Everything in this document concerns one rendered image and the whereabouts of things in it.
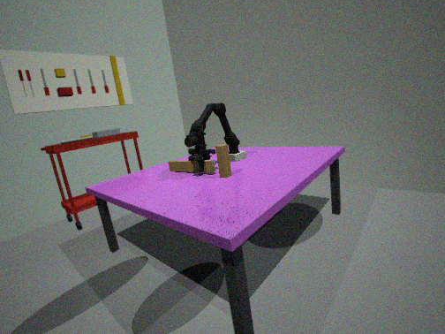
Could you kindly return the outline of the wooden board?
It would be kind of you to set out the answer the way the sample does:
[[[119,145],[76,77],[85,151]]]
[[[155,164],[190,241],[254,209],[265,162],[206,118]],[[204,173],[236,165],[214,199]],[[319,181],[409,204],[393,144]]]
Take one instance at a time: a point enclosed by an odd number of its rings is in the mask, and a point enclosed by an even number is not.
[[[169,161],[170,171],[187,171],[187,172],[214,172],[216,171],[215,160],[204,160],[204,170],[197,161]]]

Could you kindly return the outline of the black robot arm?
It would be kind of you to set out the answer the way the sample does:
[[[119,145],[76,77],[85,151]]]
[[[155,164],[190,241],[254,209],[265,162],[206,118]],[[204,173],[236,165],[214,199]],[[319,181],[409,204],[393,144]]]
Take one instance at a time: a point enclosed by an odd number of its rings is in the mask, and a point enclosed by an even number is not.
[[[240,141],[238,140],[236,134],[231,131],[229,122],[226,118],[225,112],[226,108],[224,103],[208,103],[202,114],[200,115],[199,119],[195,120],[192,123],[191,130],[189,132],[189,135],[186,135],[185,138],[185,145],[189,148],[192,146],[195,146],[197,144],[205,143],[204,139],[204,130],[206,128],[206,122],[211,115],[212,111],[216,114],[216,116],[219,117],[222,128],[225,132],[225,142],[229,145],[229,154],[236,154],[239,153],[238,151],[238,145]]]

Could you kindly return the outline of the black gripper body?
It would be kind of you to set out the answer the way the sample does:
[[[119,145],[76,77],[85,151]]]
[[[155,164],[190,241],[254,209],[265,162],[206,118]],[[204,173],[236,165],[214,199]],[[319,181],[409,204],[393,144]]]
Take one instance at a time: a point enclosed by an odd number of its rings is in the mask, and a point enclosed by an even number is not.
[[[214,149],[206,149],[206,145],[205,143],[202,144],[197,144],[196,147],[197,148],[197,155],[191,155],[188,157],[189,161],[197,161],[202,159],[203,156],[210,156],[210,154],[216,154]]]

